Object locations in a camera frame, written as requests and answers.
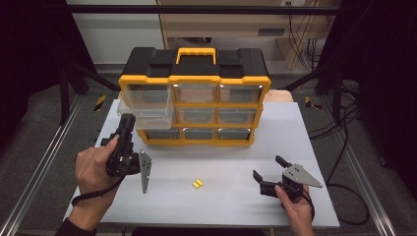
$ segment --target hand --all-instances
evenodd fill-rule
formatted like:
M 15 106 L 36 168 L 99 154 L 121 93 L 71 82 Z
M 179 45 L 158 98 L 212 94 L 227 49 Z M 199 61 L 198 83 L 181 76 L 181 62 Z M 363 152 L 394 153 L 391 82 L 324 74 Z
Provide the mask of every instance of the hand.
M 294 236 L 314 235 L 310 204 L 302 197 L 295 203 L 292 203 L 283 189 L 276 185 L 275 190 L 285 207 L 289 225 Z M 308 193 L 308 186 L 304 185 L 304 190 Z
M 107 159 L 116 149 L 118 138 L 113 138 L 106 147 L 90 147 L 77 154 L 76 178 L 81 194 L 107 189 L 118 180 L 106 172 Z M 102 197 L 79 201 L 68 219 L 81 229 L 93 231 L 113 203 L 117 189 Z

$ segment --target small yellow block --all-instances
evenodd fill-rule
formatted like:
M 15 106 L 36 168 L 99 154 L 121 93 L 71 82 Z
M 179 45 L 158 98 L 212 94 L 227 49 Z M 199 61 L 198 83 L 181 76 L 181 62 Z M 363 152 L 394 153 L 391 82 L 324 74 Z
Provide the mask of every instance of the small yellow block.
M 196 180 L 197 184 L 199 184 L 201 187 L 204 185 L 203 181 L 201 179 Z
M 197 182 L 193 182 L 193 186 L 194 186 L 194 188 L 196 188 L 196 189 L 199 189 L 199 188 L 200 188 L 200 185 L 199 185 Z

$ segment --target floor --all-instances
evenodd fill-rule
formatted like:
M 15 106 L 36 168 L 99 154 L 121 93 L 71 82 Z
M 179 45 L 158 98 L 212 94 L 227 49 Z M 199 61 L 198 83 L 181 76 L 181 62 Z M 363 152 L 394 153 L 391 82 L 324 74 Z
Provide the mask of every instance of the floor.
M 272 88 L 281 88 L 301 78 L 310 72 L 310 69 L 298 64 L 295 70 L 288 71 L 283 62 L 282 55 L 276 47 L 273 38 L 253 39 L 242 38 L 219 39 L 213 38 L 211 43 L 204 42 L 202 38 L 186 38 L 178 40 L 178 46 L 203 45 L 215 46 L 224 49 L 236 49 L 239 47 L 260 47 L 265 55 L 268 71 L 272 77 Z M 117 82 L 118 73 L 106 73 L 102 70 L 102 76 L 109 81 Z M 68 130 L 59 133 L 58 122 L 60 119 L 59 89 L 52 87 L 34 94 L 30 98 L 30 106 L 27 115 L 23 118 L 21 126 L 15 134 L 10 136 L 10 144 L 0 150 L 0 221 L 5 223 L 12 219 L 12 231 L 17 235 L 53 235 L 53 231 L 59 227 L 64 212 L 68 206 L 69 198 L 74 193 L 76 182 L 73 177 L 73 157 L 78 150 L 92 146 L 98 136 L 98 132 L 111 104 L 111 100 L 117 97 L 117 92 L 103 88 L 88 79 L 90 91 L 88 95 L 74 95 L 72 100 L 78 102 L 78 112 L 68 124 Z M 343 132 L 332 133 L 328 136 L 317 136 L 331 124 L 328 115 L 328 105 L 331 96 L 316 96 L 314 85 L 317 81 L 311 81 L 292 91 L 294 101 L 298 102 L 306 128 L 311 132 L 312 146 L 322 173 L 329 176 L 336 158 L 339 156 L 344 141 Z M 345 82 L 345 85 L 357 90 L 357 85 Z M 101 95 L 106 99 L 99 111 L 94 111 L 96 102 Z M 311 103 L 306 103 L 306 96 Z M 348 107 L 352 103 L 352 97 L 345 94 L 342 105 Z M 337 166 L 331 183 L 346 186 L 363 198 L 367 199 L 369 193 L 361 192 L 364 178 L 355 174 L 352 169 L 352 159 L 360 163 L 365 180 L 369 182 L 377 197 L 377 206 L 380 209 L 371 208 L 371 217 L 361 225 L 352 225 L 340 222 L 338 229 L 317 229 L 317 235 L 417 235 L 417 204 L 407 189 L 401 183 L 395 170 L 382 167 L 379 153 L 374 148 L 373 141 L 369 138 L 366 127 L 360 121 L 360 114 L 352 112 L 349 116 L 351 122 L 347 126 L 349 146 L 346 154 Z M 62 143 L 48 148 L 53 137 L 62 135 Z M 49 160 L 45 153 L 52 156 Z M 48 168 L 47 173 L 38 175 L 33 179 L 33 173 L 40 173 L 38 164 Z M 337 214 L 345 221 L 361 221 L 366 216 L 366 211 L 359 198 L 343 188 L 330 187 L 330 195 Z M 387 221 L 381 222 L 380 216 L 386 215 Z M 393 231 L 384 233 L 382 225 L 386 228 L 393 227 Z M 114 225 L 100 225 L 98 232 L 122 234 L 122 228 Z M 287 228 L 275 229 L 275 235 L 290 235 Z

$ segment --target transparent drawer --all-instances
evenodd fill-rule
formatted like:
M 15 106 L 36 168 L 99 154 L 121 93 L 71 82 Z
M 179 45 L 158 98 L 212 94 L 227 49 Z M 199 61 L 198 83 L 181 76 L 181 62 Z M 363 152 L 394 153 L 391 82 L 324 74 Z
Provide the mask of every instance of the transparent drawer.
M 218 129 L 217 138 L 219 140 L 248 140 L 251 129 Z
M 225 86 L 219 89 L 219 102 L 258 102 L 263 86 Z
M 215 102 L 215 85 L 180 84 L 174 90 L 177 102 Z
M 117 108 L 119 115 L 133 113 L 135 128 L 170 129 L 174 108 L 168 86 L 125 86 Z
M 177 108 L 180 123 L 214 123 L 214 108 Z
M 218 124 L 252 124 L 257 109 L 218 108 Z
M 212 140 L 214 129 L 211 128 L 183 128 L 185 140 Z
M 150 140 L 179 140 L 180 133 L 178 128 L 169 130 L 145 130 Z

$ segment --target organizer handle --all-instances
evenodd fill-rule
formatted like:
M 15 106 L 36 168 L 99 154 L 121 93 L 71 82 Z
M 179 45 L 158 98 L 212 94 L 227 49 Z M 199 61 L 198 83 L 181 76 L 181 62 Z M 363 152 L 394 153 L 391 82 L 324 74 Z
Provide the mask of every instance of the organizer handle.
M 215 48 L 182 47 L 178 49 L 176 64 L 180 64 L 181 56 L 211 56 L 215 65 Z

